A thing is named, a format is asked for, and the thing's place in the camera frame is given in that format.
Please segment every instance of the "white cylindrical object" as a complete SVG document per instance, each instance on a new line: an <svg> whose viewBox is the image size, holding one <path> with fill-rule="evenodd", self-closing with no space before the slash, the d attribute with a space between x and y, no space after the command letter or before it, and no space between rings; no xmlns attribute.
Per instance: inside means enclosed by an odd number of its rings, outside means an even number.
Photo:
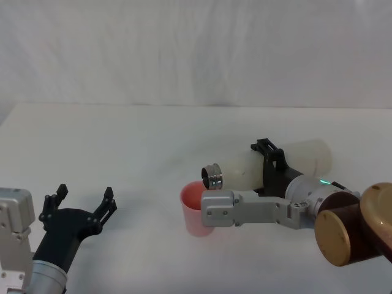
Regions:
<svg viewBox="0 0 392 294"><path fill-rule="evenodd" d="M331 151L323 140L291 143L281 148L288 165L305 175L319 177L331 169ZM264 157L250 149L203 168L203 182L207 189L256 190L263 187L263 162Z"/></svg>

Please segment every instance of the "red cup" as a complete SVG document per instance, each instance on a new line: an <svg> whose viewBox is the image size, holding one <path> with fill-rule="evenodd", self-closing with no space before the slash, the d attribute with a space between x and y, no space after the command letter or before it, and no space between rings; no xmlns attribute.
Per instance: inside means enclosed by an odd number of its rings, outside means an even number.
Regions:
<svg viewBox="0 0 392 294"><path fill-rule="evenodd" d="M186 185L180 194L183 205L185 225L188 233L195 237L211 234L214 227L205 227L202 223L202 194L206 191L202 181L191 182Z"/></svg>

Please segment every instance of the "white tabletop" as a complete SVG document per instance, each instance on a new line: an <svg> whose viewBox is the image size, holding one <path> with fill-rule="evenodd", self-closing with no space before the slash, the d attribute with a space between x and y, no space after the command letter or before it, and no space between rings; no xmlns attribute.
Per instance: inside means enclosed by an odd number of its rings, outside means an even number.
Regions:
<svg viewBox="0 0 392 294"><path fill-rule="evenodd" d="M36 216L61 183L61 206L89 211L113 187L118 210L82 243L68 293L389 293L383 257L336 268L312 230L245 224L190 236L179 192L202 166L264 137L324 139L327 178L362 192L392 179L391 126L392 110L21 104L0 127L0 186L30 190ZM36 221L33 250L43 234Z"/></svg>

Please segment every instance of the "white wall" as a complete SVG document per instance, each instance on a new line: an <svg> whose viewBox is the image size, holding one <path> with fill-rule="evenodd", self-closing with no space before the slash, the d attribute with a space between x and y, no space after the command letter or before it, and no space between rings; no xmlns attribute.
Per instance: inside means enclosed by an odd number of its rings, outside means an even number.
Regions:
<svg viewBox="0 0 392 294"><path fill-rule="evenodd" d="M392 107L391 93L390 0L0 0L0 117L15 101Z"/></svg>

